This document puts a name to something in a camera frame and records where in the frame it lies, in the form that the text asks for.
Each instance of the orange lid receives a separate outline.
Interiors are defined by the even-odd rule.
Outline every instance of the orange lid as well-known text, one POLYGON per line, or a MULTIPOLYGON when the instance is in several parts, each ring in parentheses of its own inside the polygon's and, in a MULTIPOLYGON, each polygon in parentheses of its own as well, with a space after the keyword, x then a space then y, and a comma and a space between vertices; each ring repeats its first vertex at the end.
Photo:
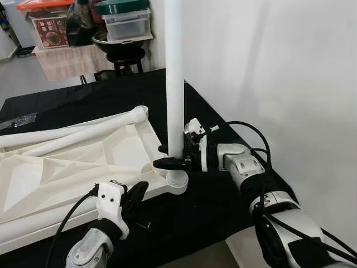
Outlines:
POLYGON ((16 5, 17 9, 31 9, 41 7, 58 7, 68 6, 73 3, 73 0, 25 0, 16 5))

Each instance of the white pole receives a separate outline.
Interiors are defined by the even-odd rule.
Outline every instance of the white pole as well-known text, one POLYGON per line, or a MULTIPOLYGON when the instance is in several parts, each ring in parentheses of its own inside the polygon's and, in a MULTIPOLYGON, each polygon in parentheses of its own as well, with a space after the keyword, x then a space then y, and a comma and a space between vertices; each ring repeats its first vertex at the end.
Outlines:
MULTIPOLYGON (((182 2, 165 0, 167 144, 169 157, 182 158, 184 149, 184 72, 182 69, 182 2)), ((184 171, 169 171, 174 187, 187 186, 184 171)))

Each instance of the green lid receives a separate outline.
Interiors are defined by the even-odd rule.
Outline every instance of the green lid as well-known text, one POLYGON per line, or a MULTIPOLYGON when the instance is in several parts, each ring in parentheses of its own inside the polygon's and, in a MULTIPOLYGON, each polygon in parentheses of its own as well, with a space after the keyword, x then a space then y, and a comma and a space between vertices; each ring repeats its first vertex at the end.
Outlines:
POLYGON ((95 13, 98 15, 114 15, 145 9, 148 0, 106 0, 95 4, 95 13))

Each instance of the floor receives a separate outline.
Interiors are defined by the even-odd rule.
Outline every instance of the floor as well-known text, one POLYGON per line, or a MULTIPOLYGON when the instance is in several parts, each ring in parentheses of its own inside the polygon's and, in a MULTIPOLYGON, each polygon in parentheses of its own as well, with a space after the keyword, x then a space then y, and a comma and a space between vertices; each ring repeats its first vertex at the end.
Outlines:
POLYGON ((227 244, 222 241, 159 268, 239 268, 227 244))
MULTIPOLYGON (((86 80, 92 82, 94 76, 86 75, 86 80)), ((77 77, 61 82, 48 81, 35 56, 15 57, 7 63, 0 63, 0 107, 10 97, 79 84, 77 77)))

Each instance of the black tablecloth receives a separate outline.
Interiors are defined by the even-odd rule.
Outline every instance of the black tablecloth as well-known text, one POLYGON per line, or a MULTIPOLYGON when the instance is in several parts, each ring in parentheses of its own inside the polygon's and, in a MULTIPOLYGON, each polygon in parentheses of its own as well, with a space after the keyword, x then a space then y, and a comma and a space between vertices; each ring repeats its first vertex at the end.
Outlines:
MULTIPOLYGON (((0 135, 59 128, 110 116, 137 105, 149 108, 149 121, 162 143, 167 142, 165 70, 106 80, 7 99, 0 121, 37 112, 34 123, 0 131, 0 135)), ((198 118, 204 127, 223 119, 188 84, 185 84, 185 121, 198 118)), ((216 142, 244 141, 231 129, 212 134, 216 142)), ((279 177, 278 184, 293 195, 279 177)), ((244 204, 228 173, 189 174, 183 195, 163 194, 143 202, 141 220, 152 222, 152 232, 131 226, 130 235, 118 244, 108 267, 156 267, 193 253, 252 225, 244 204)), ((65 257, 80 240, 88 224, 62 233, 52 267, 64 267, 65 257)), ((0 267, 43 267, 52 238, 0 256, 0 267)))

